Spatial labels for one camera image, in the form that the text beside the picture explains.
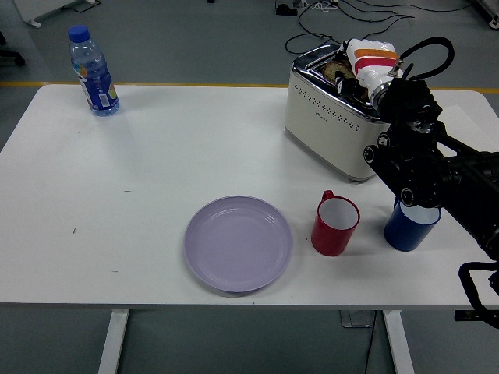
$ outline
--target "white toaster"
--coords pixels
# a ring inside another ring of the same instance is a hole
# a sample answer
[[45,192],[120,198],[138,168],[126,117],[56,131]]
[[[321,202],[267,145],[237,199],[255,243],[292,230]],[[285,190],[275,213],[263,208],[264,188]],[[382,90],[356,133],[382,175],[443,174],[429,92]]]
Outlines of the white toaster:
[[337,46],[324,45],[292,63],[285,127],[347,178],[363,181],[375,174],[364,161],[364,148],[377,144],[389,124],[369,101],[340,97],[324,78],[323,67],[337,52]]

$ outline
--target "chair wheel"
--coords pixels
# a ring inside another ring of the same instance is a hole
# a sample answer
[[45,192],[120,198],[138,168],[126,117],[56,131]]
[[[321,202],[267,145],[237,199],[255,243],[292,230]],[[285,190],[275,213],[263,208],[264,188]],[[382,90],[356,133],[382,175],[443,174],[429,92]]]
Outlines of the chair wheel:
[[18,66],[23,66],[24,64],[26,64],[26,61],[24,61],[24,58],[22,58],[22,57],[16,57],[16,59],[14,60],[14,62]]

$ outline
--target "water bottle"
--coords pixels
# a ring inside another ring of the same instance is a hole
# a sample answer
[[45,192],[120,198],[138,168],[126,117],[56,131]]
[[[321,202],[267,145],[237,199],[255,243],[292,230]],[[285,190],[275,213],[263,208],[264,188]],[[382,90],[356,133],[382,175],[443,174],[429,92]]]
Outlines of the water bottle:
[[119,109],[119,99],[99,46],[90,38],[86,26],[71,27],[68,35],[71,62],[90,109],[99,116],[113,115]]

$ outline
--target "bottle label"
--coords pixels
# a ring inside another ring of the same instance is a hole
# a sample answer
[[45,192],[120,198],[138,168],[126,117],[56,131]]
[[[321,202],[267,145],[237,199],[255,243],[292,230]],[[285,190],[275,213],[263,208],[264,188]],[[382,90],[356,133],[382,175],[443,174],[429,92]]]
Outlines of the bottle label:
[[95,78],[86,78],[87,71],[84,67],[75,66],[75,71],[80,79],[81,87],[87,97],[88,105],[96,111],[107,110],[114,107],[118,103],[118,95],[116,94],[115,85],[112,83],[109,70],[103,76]]

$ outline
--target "purple plate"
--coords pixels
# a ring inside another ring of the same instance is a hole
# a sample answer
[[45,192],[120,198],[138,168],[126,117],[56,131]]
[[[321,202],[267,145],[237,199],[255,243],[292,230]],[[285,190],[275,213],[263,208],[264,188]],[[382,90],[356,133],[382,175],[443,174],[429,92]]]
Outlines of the purple plate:
[[272,205],[228,196],[202,208],[184,240],[190,269],[219,290],[247,292],[277,279],[293,249],[292,231]]

